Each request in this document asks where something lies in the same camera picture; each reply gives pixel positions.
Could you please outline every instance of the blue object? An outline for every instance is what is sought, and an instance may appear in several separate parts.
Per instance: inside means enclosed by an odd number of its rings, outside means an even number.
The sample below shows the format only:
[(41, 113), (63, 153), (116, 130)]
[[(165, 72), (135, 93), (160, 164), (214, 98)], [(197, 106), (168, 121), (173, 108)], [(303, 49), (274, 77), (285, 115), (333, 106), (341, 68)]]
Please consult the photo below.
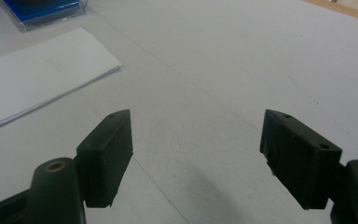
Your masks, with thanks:
[(79, 0), (3, 0), (19, 21), (79, 7)]

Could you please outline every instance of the wooden edge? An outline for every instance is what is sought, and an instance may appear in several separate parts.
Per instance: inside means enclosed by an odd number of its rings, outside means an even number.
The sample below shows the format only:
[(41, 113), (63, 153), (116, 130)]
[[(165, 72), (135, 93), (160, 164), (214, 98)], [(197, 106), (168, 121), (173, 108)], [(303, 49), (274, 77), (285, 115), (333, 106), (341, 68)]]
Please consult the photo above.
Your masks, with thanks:
[(358, 18), (358, 9), (356, 8), (345, 7), (337, 3), (329, 2), (328, 0), (303, 0), (303, 1)]

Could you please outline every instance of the table surface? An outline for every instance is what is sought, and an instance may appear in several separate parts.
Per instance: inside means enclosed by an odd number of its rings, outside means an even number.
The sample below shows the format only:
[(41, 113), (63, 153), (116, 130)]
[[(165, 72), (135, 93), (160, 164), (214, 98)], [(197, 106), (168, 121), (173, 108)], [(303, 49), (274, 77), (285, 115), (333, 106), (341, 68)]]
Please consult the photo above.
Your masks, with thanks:
[(83, 27), (123, 68), (0, 127), (0, 201), (34, 168), (131, 110), (134, 156), (88, 223), (330, 223), (304, 211), (259, 153), (264, 111), (358, 159), (358, 19), (302, 1), (89, 0), (22, 34), (0, 8), (0, 56)]

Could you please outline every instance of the white paper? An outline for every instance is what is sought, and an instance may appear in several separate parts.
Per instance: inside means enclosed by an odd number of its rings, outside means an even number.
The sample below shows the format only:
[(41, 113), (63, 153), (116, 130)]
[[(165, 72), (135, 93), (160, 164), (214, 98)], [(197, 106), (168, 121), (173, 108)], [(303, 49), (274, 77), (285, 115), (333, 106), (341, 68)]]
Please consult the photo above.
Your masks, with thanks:
[(0, 57), (0, 125), (120, 68), (98, 40), (78, 28)]

